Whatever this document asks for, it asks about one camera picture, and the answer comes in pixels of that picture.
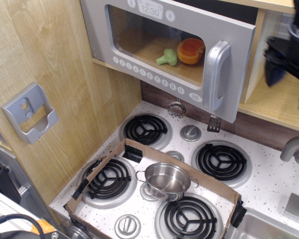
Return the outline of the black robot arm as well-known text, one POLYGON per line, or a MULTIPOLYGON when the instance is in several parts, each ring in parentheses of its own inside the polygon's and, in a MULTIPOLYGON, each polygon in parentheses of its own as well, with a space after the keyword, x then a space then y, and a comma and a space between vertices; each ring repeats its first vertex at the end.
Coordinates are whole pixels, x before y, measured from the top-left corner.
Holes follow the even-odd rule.
POLYGON ((269 37, 265 51, 265 78, 269 87, 280 81, 286 72, 299 79, 299 0, 294 1, 295 16, 288 24, 289 39, 269 37))

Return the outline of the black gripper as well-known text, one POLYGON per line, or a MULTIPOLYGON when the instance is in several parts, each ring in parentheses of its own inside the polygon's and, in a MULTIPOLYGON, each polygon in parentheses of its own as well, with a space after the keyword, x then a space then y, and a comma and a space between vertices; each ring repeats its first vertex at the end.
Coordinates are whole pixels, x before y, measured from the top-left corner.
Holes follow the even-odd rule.
POLYGON ((269 37, 265 50, 265 78, 269 87, 280 81, 286 72, 299 79, 299 42, 269 37))

